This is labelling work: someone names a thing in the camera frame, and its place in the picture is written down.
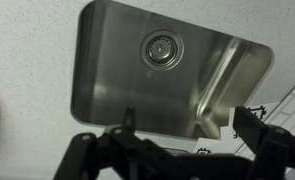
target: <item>drain strainer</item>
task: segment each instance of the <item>drain strainer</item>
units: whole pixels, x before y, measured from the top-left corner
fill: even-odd
[[[141,49],[143,61],[154,70],[168,70],[175,67],[182,54],[181,39],[168,31],[150,34],[143,42]]]

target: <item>sink basin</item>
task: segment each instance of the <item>sink basin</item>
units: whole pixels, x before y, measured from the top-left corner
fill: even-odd
[[[218,138],[272,57],[264,45],[97,0],[80,16],[71,111],[112,125],[134,106],[137,130]]]

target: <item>sink drain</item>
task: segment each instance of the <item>sink drain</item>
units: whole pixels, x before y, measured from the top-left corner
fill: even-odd
[[[175,67],[182,54],[181,39],[168,31],[150,34],[143,42],[141,50],[143,61],[154,70],[168,70]]]

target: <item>stainless steel sink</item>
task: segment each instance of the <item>stainless steel sink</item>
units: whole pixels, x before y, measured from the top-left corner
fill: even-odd
[[[71,111],[111,125],[135,106],[138,130],[217,138],[272,57],[254,42],[97,0],[80,16]]]

